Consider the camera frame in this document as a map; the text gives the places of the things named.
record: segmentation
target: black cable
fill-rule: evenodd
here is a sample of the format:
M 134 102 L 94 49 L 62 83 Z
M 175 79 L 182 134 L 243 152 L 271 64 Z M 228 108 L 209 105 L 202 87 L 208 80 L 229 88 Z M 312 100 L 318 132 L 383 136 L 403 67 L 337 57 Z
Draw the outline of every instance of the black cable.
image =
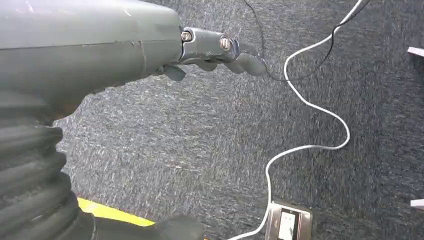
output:
M 259 27 L 259 34 L 260 34 L 260 40 L 261 40 L 261 57 L 265 60 L 265 37 L 264 37 L 264 31 L 263 31 L 262 26 L 261 26 L 261 22 L 259 21 L 259 18 L 258 18 L 258 15 L 256 14 L 255 9 L 248 3 L 247 0 L 243 0 L 243 1 L 251 9 L 251 11 L 252 11 L 252 13 L 254 15 L 254 18 L 256 20 L 256 24 Z M 315 69 L 313 71 L 311 71 L 310 73 L 308 73 L 308 74 L 306 74 L 304 76 L 301 76 L 301 77 L 291 78 L 289 81 L 304 79 L 304 78 L 307 78 L 307 77 L 313 75 L 314 73 L 316 73 L 318 71 L 318 69 L 321 68 L 321 66 L 323 65 L 323 63 L 328 59 L 328 57 L 330 56 L 330 54 L 331 54 L 331 52 L 333 50 L 333 46 L 334 46 L 334 35 L 335 35 L 336 29 L 338 27 L 341 27 L 341 26 L 347 24 L 352 19 L 354 19 L 370 2 L 371 2 L 371 0 L 366 0 L 365 3 L 360 8 L 358 8 L 348 19 L 346 19 L 346 21 L 344 21 L 344 22 L 336 25 L 332 29 L 332 31 L 331 31 L 331 46 L 330 46 L 327 54 L 325 55 L 325 57 L 321 60 L 321 62 L 317 65 L 317 67 L 315 67 Z M 268 74 L 268 76 L 271 79 L 273 79 L 275 81 L 280 81 L 280 82 L 287 81 L 287 80 L 282 80 L 282 79 L 280 79 L 280 78 L 272 75 L 270 73 L 270 71 L 268 69 L 268 65 L 266 63 L 265 63 L 265 67 L 266 67 L 266 73 Z

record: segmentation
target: white cable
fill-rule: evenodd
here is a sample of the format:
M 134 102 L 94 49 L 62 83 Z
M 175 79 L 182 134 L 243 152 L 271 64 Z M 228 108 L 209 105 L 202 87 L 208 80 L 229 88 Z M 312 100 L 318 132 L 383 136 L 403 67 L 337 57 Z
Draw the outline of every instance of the white cable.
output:
M 350 12 L 343 18 L 343 20 L 340 22 L 340 24 L 342 24 L 342 23 L 344 23 L 348 18 L 350 18 L 350 16 L 356 11 L 356 9 L 361 5 L 361 3 L 362 3 L 362 1 L 363 0 L 358 0 L 357 1 L 357 3 L 355 4 L 355 6 L 353 6 L 353 8 L 352 8 L 352 10 L 350 10 Z M 339 27 L 337 27 L 335 30 L 334 30 L 334 34 L 336 34 L 336 32 L 338 31 L 340 29 L 340 26 Z M 346 124 L 346 122 L 340 117 L 340 116 L 338 116 L 337 114 L 335 114 L 334 112 L 332 112 L 332 111 L 329 111 L 329 110 L 327 110 L 327 109 L 324 109 L 324 108 L 322 108 L 322 107 L 320 107 L 320 106 L 317 106 L 317 105 L 315 105 L 315 104 L 313 104 L 313 103 L 310 103 L 310 102 L 308 102 L 307 100 L 305 100 L 303 97 L 302 97 L 302 95 L 299 93 L 299 91 L 295 88 L 295 86 L 293 86 L 293 84 L 292 84 L 292 82 L 291 81 L 289 81 L 289 76 L 287 75 L 287 65 L 288 65 L 288 63 L 289 63 L 289 61 L 292 59 L 292 58 L 294 58 L 296 55 L 298 55 L 298 54 L 301 54 L 301 53 L 303 53 L 303 52 L 305 52 L 305 51 L 308 51 L 308 50 L 310 50 L 310 49 L 313 49 L 313 48 L 315 48 L 315 47 L 317 47 L 317 46 L 319 46 L 319 45 L 321 45 L 321 44 L 323 44 L 323 43 L 325 43 L 325 42 L 327 42 L 328 40 L 330 40 L 332 38 L 332 35 L 330 34 L 327 38 L 325 38 L 324 40 L 322 40 L 322 41 L 320 41 L 320 42 L 318 42 L 318 43 L 315 43 L 315 44 L 313 44 L 313 45 L 310 45 L 310 46 L 308 46 L 308 47 L 305 47 L 305 48 L 303 48 L 303 49 L 300 49 L 299 51 L 297 51 L 297 52 L 295 52 L 295 53 L 293 53 L 292 55 L 290 55 L 286 60 L 285 60 L 285 63 L 284 63 L 284 77 L 285 77 L 285 80 L 287 80 L 287 83 L 288 83 L 288 85 L 290 86 L 290 88 L 294 91 L 294 93 L 299 97 L 299 99 L 303 102 L 303 103 L 305 103 L 306 105 L 308 105 L 308 106 L 310 106 L 310 107 L 312 107 L 312 108 L 314 108 L 314 109 L 318 109 L 318 110 L 320 110 L 320 111 L 322 111 L 322 112 L 324 112 L 324 113 L 327 113 L 327 114 L 329 114 L 329 115 L 331 115 L 331 116 L 333 116 L 333 117 L 335 117 L 336 119 L 338 119 L 342 124 L 343 124 L 343 126 L 344 126 L 344 128 L 345 128 L 345 130 L 346 130 L 346 140 L 342 143 L 342 144 L 340 144 L 340 145 L 338 145 L 338 146 L 323 146 L 323 145 L 304 145 L 304 146 L 298 146 L 298 147 L 295 147 L 295 148 L 292 148 L 292 149 L 289 149 L 289 150 L 286 150 L 286 151 L 284 151 L 284 152 L 282 152 L 282 153 L 280 153 L 280 154 L 278 154 L 278 155 L 276 155 L 276 156 L 274 156 L 269 162 L 268 162 L 268 164 L 266 165 L 266 168 L 265 168 L 265 176 L 266 176 L 266 183 L 267 183 L 267 187 L 268 187 L 268 203 L 267 203 L 267 206 L 266 206 L 266 211 L 265 211 L 265 214 L 264 214 L 264 216 L 263 216 L 263 219 L 262 219 L 262 222 L 260 223 L 260 225 L 255 229 L 255 230 L 253 230 L 253 231 L 250 231 L 250 232 L 246 232 L 246 233 L 243 233 L 243 234 L 240 234 L 240 235 L 237 235 L 237 236 L 234 236 L 234 237 L 232 237 L 232 238 L 229 238 L 228 240 L 239 240 L 239 239 L 243 239 L 243 238 L 246 238 L 246 237 L 250 237 L 250 236 L 253 236 L 253 235 L 256 235 L 256 234 L 258 234 L 261 230 L 262 230 L 262 228 L 264 228 L 264 226 L 265 226 L 265 223 L 267 222 L 267 218 L 268 218 L 268 213 L 269 213 L 269 210 L 270 210 L 270 205 L 271 205 L 271 195 L 272 195 L 272 189 L 271 189 L 271 178 L 270 178 L 270 172 L 269 172 L 269 170 L 270 170 L 270 166 L 277 160 L 277 159 L 279 159 L 279 158 L 281 158 L 282 156 L 285 156 L 285 155 L 287 155 L 287 154 L 291 154 L 291 153 L 294 153 L 294 152 L 297 152 L 297 151 L 300 151 L 300 150 L 304 150 L 304 149 L 314 149 L 314 148 L 318 148 L 318 149 L 325 149 L 325 150 L 339 150 L 339 149 L 341 149 L 341 148 L 343 148 L 344 146 L 346 146 L 347 144 L 348 144 L 348 142 L 349 142 L 349 140 L 351 139 L 351 132 L 350 132 L 350 130 L 349 130 L 349 127 L 348 127 L 348 125 Z

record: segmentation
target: white object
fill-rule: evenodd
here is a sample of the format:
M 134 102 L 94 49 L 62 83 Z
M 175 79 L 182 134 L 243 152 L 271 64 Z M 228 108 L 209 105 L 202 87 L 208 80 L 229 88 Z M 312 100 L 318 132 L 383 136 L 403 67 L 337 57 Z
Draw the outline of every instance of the white object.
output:
M 424 210 L 424 199 L 411 200 L 411 207 Z
M 357 8 L 361 5 L 361 3 L 362 3 L 362 1 L 363 0 L 358 0 L 357 1 L 357 3 L 355 4 L 355 6 L 353 6 L 353 8 L 350 10 L 350 12 L 344 17 L 344 19 L 340 22 L 340 24 L 342 24 L 342 23 L 344 23 L 345 21 L 347 21 L 350 17 L 351 17 L 351 15 L 357 10 Z M 334 30 L 334 34 L 336 34 L 336 32 L 338 31 L 340 29 L 340 26 L 339 27 L 337 27 L 335 30 Z M 319 45 L 321 45 L 321 44 L 323 44 L 323 43 L 325 43 L 325 42 L 327 42 L 328 40 L 330 40 L 332 38 L 332 35 L 330 34 L 327 38 L 325 38 L 324 40 L 322 40 L 322 41 L 320 41 L 320 42 L 318 42 L 318 43 L 315 43 L 315 44 L 313 44 L 313 45 L 310 45 L 310 46 L 308 46 L 308 47 L 305 47 L 305 48 L 303 48 L 303 49 L 300 49 L 300 50 L 298 50 L 297 52 L 295 52 L 295 53 L 293 53 L 292 55 L 290 55 L 288 58 L 287 58 L 287 60 L 285 61 L 285 63 L 284 63 L 284 77 L 285 77 L 285 79 L 287 80 L 287 83 L 288 83 L 288 85 L 290 86 L 290 88 L 294 91 L 294 93 L 299 97 L 299 99 L 303 102 L 303 103 L 305 103 L 306 105 L 308 105 L 308 106 L 310 106 L 310 107 L 312 107 L 312 108 L 314 108 L 314 109 L 318 109 L 318 110 L 320 110 L 320 111 L 322 111 L 322 112 L 324 112 L 324 113 L 327 113 L 327 114 L 329 114 L 329 115 L 331 115 L 331 116 L 333 116 L 333 117 L 335 117 L 336 119 L 338 119 L 342 124 L 343 124 L 343 126 L 344 126 L 344 128 L 345 128 L 345 130 L 346 130 L 346 140 L 342 143 L 342 144 L 340 144 L 340 145 L 338 145 L 338 146 L 323 146 L 323 145 L 303 145 L 303 146 L 298 146 L 298 147 L 295 147 L 295 148 L 292 148 L 292 149 L 289 149 L 289 150 L 286 150 L 286 151 L 284 151 L 284 152 L 282 152 L 282 153 L 280 153 L 280 154 L 278 154 L 278 155 L 276 155 L 276 156 L 274 156 L 269 162 L 268 162 L 268 164 L 266 165 L 266 168 L 265 168 L 265 176 L 266 176 L 266 183 L 267 183 L 267 187 L 268 187 L 268 204 L 267 204 L 267 207 L 266 207 L 266 211 L 265 211 L 265 215 L 263 216 L 263 219 L 262 219 L 262 222 L 260 223 L 260 225 L 255 229 L 255 230 L 253 230 L 253 231 L 250 231 L 250 232 L 246 232 L 246 233 L 242 233 L 242 234 L 240 234 L 240 235 L 237 235 L 237 236 L 234 236 L 234 237 L 231 237 L 231 238 L 229 238 L 228 240 L 239 240 L 239 239 L 243 239 L 243 238 L 246 238 L 246 237 L 250 237 L 250 236 L 253 236 L 253 235 L 256 235 L 256 234 L 258 234 L 263 228 L 264 228 L 264 226 L 265 226 L 265 223 L 267 222 L 267 218 L 268 218 L 268 214 L 269 214 L 269 212 L 270 212 L 270 206 L 271 206 L 271 195 L 272 195 L 272 189 L 271 189 L 271 178 L 270 178 L 270 173 L 269 173 L 269 170 L 270 170 L 270 166 L 276 161 L 276 160 L 278 160 L 279 158 L 281 158 L 282 156 L 285 156 L 285 155 L 287 155 L 287 154 L 291 154 L 291 153 L 294 153 L 294 152 L 297 152 L 297 151 L 299 151 L 299 150 L 304 150 L 304 149 L 314 149 L 314 148 L 318 148 L 318 149 L 325 149 L 325 150 L 339 150 L 339 149 L 341 149 L 341 148 L 343 148 L 344 146 L 346 146 L 347 144 L 348 144 L 348 142 L 349 142 L 349 140 L 351 139 L 351 132 L 349 131 L 349 127 L 348 127 L 348 125 L 346 124 L 346 122 L 340 117 L 340 116 L 338 116 L 337 114 L 335 114 L 334 112 L 331 112 L 331 111 L 329 111 L 329 110 L 327 110 L 327 109 L 324 109 L 324 108 L 322 108 L 322 107 L 320 107 L 320 106 L 317 106 L 317 105 L 315 105 L 315 104 L 312 104 L 312 103 L 310 103 L 310 102 L 308 102 L 307 100 L 305 100 L 303 97 L 302 97 L 302 95 L 299 93 L 299 91 L 295 88 L 295 86 L 289 81 L 289 77 L 288 77 L 288 75 L 287 75 L 287 65 L 288 65 L 288 63 L 289 63 L 289 61 L 292 59 L 292 58 L 294 58 L 296 55 L 298 55 L 298 54 L 301 54 L 301 53 L 303 53 L 303 52 L 305 52 L 305 51 L 308 51 L 308 50 L 310 50 L 310 49 L 313 49 L 313 48 L 315 48 L 315 47 L 317 47 L 317 46 L 319 46 Z
M 408 48 L 408 53 L 424 57 L 424 49 L 422 49 L 422 48 L 416 48 L 416 47 L 410 46 Z

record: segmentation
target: carpeted floor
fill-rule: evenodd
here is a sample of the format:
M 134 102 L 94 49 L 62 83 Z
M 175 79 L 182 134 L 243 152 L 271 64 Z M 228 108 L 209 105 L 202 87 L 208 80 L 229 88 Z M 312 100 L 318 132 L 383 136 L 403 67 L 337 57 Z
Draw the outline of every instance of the carpeted floor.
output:
M 243 0 L 153 0 L 185 26 L 222 31 L 254 46 L 260 35 Z M 267 60 L 282 74 L 294 51 L 330 32 L 355 0 L 250 0 Z M 314 212 L 314 240 L 424 239 L 424 47 L 422 0 L 372 0 L 342 28 L 320 71 L 295 82 L 303 96 L 351 127 L 339 151 L 304 150 L 271 170 L 273 197 Z M 297 57 L 291 76 L 329 47 Z M 64 128 L 59 148 L 76 193 L 159 221 L 197 217 L 211 239 L 256 228 L 266 205 L 264 169 L 305 144 L 337 145 L 343 126 L 301 103 L 284 82 L 188 68 L 183 82 L 149 77 L 91 95 Z

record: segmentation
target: gray robot arm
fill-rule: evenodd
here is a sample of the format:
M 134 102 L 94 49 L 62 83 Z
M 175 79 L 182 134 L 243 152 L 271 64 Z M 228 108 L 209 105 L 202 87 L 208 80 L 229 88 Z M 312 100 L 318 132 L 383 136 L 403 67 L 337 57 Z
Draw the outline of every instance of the gray robot arm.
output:
M 4 0 L 0 17 L 0 90 L 39 98 L 54 119 L 107 87 L 161 74 L 180 81 L 178 65 L 265 69 L 236 40 L 182 28 L 172 9 L 138 0 Z

